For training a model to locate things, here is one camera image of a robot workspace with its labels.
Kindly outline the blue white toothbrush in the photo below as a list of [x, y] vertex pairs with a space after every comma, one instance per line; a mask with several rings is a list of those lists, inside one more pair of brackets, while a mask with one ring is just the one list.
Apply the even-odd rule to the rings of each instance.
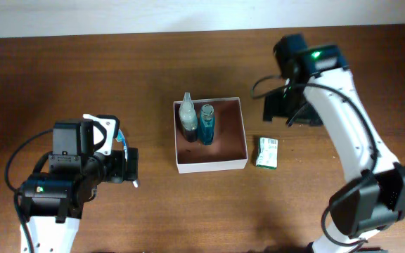
[[[129, 158], [128, 147], [129, 146], [127, 144], [126, 138], [125, 138], [125, 136], [124, 136], [121, 129], [118, 129], [118, 134], [117, 134], [117, 137], [116, 137], [116, 141], [119, 142], [119, 143], [122, 143], [123, 151], [124, 151], [124, 159], [126, 160], [126, 162], [128, 162], [128, 158]], [[140, 183], [139, 183], [138, 179], [133, 180], [132, 184], [133, 184], [133, 186], [135, 188], [139, 188], [139, 186], [140, 186]]]

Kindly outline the green white packet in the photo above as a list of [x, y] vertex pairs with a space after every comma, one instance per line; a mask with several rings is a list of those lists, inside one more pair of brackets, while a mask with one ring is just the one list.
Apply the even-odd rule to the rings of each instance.
[[278, 167], [278, 141], [273, 138], [260, 137], [256, 167], [276, 169]]

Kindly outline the clear bottle with purple liquid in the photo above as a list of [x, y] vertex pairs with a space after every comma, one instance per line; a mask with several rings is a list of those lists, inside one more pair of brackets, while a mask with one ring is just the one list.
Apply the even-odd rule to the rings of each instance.
[[179, 107], [179, 119], [184, 138], [190, 143], [196, 142], [198, 139], [198, 118], [189, 92], [184, 94], [184, 99]]

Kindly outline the blue mouthwash bottle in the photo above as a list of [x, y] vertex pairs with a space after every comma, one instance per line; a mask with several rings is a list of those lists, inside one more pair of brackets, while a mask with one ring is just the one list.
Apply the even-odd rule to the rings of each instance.
[[204, 104], [200, 109], [199, 139], [204, 145], [211, 145], [214, 139], [214, 108], [210, 104]]

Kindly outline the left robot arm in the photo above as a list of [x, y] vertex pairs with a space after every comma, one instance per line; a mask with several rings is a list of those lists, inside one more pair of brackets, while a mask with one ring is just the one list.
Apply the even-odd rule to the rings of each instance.
[[21, 252], [70, 252], [83, 208], [101, 183], [139, 186], [137, 148], [114, 115], [85, 114], [57, 121], [48, 133], [52, 149], [14, 190]]

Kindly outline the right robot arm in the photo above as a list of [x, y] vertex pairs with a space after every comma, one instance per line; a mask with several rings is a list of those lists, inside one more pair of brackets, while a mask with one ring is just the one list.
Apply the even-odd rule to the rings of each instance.
[[285, 85], [264, 94], [264, 121], [325, 127], [346, 181], [323, 211], [331, 223], [322, 224], [307, 251], [359, 251], [405, 218], [405, 165], [375, 130], [338, 46], [309, 47], [301, 34], [290, 34], [273, 52]]

